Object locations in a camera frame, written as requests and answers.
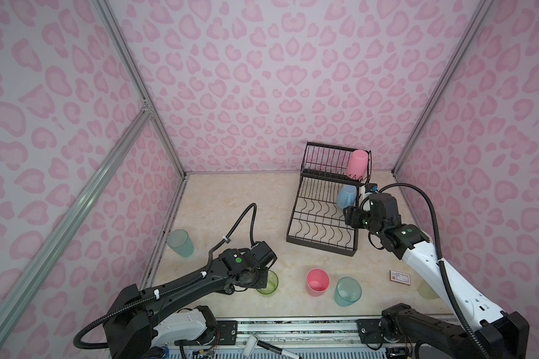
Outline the green translucent plastic cup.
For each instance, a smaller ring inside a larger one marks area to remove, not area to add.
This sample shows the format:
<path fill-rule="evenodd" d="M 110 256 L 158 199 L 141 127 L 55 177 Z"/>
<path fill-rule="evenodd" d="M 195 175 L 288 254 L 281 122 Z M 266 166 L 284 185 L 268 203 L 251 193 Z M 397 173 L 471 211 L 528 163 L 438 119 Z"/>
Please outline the green translucent plastic cup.
<path fill-rule="evenodd" d="M 272 295 L 278 289 L 278 285 L 279 285 L 278 275 L 274 271 L 269 270 L 267 281 L 265 282 L 265 284 L 266 284 L 265 288 L 257 289 L 257 291 L 260 294 L 265 295 L 265 296 Z"/>

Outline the light blue ceramic mug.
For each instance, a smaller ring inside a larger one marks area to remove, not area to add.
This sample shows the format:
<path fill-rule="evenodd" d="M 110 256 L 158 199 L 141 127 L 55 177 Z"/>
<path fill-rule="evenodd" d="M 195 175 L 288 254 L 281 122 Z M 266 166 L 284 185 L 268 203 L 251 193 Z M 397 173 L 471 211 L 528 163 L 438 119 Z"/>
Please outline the light blue ceramic mug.
<path fill-rule="evenodd" d="M 346 209 L 350 206 L 354 206 L 358 194 L 359 191 L 356 186 L 344 184 L 338 192 L 338 196 L 336 199 L 337 207 L 340 209 Z"/>

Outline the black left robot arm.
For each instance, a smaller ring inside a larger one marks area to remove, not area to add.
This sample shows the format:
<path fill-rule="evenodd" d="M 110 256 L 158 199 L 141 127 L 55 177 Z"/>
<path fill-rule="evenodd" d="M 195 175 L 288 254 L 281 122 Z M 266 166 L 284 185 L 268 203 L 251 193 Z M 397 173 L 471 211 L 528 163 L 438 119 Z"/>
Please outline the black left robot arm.
<path fill-rule="evenodd" d="M 211 293 L 232 295 L 237 287 L 260 289 L 277 255 L 266 242 L 252 248 L 226 249 L 205 267 L 188 275 L 140 290 L 132 284 L 120 291 L 107 314 L 73 338 L 78 349 L 108 349 L 113 358 L 159 358 L 166 350 L 152 341 L 157 326 L 170 315 Z"/>

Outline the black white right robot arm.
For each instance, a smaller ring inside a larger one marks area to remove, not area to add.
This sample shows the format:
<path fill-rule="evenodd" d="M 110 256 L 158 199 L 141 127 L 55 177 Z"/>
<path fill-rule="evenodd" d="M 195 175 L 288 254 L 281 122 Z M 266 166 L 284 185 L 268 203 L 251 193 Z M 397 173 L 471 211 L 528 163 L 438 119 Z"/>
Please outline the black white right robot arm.
<path fill-rule="evenodd" d="M 380 317 L 381 337 L 388 342 L 410 338 L 451 358 L 524 358 L 530 326 L 518 312 L 507 313 L 477 290 L 443 257 L 440 240 L 413 224 L 404 224 L 396 199 L 379 191 L 366 194 L 359 206 L 344 209 L 353 229 L 367 230 L 382 248 L 406 263 L 456 316 L 457 324 L 421 314 L 400 303 Z"/>

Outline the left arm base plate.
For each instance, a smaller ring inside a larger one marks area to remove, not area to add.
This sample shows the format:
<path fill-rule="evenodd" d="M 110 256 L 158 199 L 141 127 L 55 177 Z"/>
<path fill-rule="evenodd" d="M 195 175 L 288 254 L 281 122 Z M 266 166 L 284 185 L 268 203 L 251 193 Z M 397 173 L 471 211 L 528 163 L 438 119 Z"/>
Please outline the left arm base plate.
<path fill-rule="evenodd" d="M 218 321 L 215 328 L 208 328 L 196 340 L 179 340 L 183 346 L 234 346 L 237 342 L 238 321 Z"/>

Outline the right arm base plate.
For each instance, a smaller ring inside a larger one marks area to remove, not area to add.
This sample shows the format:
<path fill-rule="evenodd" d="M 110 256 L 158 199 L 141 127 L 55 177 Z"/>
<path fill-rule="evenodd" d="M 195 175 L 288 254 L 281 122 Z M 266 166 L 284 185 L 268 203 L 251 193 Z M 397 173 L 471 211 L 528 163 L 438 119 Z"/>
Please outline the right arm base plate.
<path fill-rule="evenodd" d="M 387 336 L 382 333 L 379 318 L 359 319 L 356 320 L 356 325 L 361 344 L 367 344 L 375 348 L 377 346 L 389 344 L 405 345 L 406 343 L 406 338 L 403 336 L 388 339 Z"/>

